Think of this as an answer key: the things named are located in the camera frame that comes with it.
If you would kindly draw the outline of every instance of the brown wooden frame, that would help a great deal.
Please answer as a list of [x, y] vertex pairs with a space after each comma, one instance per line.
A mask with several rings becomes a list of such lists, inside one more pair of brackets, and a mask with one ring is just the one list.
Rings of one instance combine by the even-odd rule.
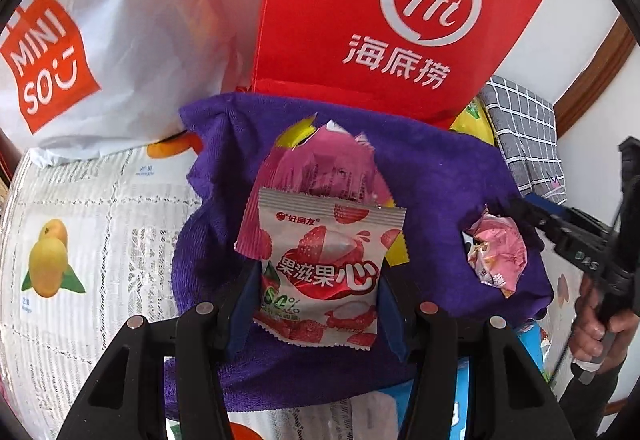
[[596, 102], [625, 64], [635, 45], [635, 37], [619, 16], [591, 63], [554, 104], [558, 138]]

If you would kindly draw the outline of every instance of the human hand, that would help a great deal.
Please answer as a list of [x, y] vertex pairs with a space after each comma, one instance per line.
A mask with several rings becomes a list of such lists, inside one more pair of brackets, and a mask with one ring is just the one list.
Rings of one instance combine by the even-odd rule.
[[575, 359], [589, 362], [593, 357], [602, 354], [602, 344], [599, 341], [606, 331], [618, 334], [598, 370], [598, 373], [604, 373], [625, 360], [629, 344], [638, 330], [640, 318], [630, 309], [623, 310], [615, 314], [605, 328], [595, 313], [600, 302], [600, 293], [597, 289], [591, 290], [592, 286], [593, 281], [589, 276], [582, 276], [580, 297], [575, 301], [577, 318], [569, 348]]

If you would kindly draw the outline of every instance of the orange logo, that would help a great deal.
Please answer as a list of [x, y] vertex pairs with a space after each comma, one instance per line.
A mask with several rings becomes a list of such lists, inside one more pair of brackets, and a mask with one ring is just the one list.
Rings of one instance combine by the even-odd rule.
[[89, 70], [80, 30], [56, 0], [18, 8], [0, 52], [14, 72], [20, 112], [31, 133], [100, 90]]

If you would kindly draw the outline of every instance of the black sleeve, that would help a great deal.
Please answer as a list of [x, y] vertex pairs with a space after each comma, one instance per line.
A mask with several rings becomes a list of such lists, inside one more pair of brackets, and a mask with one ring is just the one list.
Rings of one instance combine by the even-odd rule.
[[569, 422], [575, 440], [594, 440], [611, 395], [618, 385], [620, 366], [596, 375], [591, 384], [584, 385], [572, 378], [560, 399], [560, 407]]

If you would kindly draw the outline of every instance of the white wall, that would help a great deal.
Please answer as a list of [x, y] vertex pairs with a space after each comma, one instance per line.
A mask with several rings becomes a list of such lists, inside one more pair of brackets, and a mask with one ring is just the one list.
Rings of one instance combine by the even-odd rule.
[[496, 74], [555, 102], [590, 63], [617, 16], [610, 0], [543, 0]]
[[[610, 223], [621, 197], [618, 145], [630, 135], [640, 138], [638, 45], [602, 96], [559, 140], [567, 205]], [[612, 399], [626, 397], [638, 375], [640, 338], [636, 336]]]

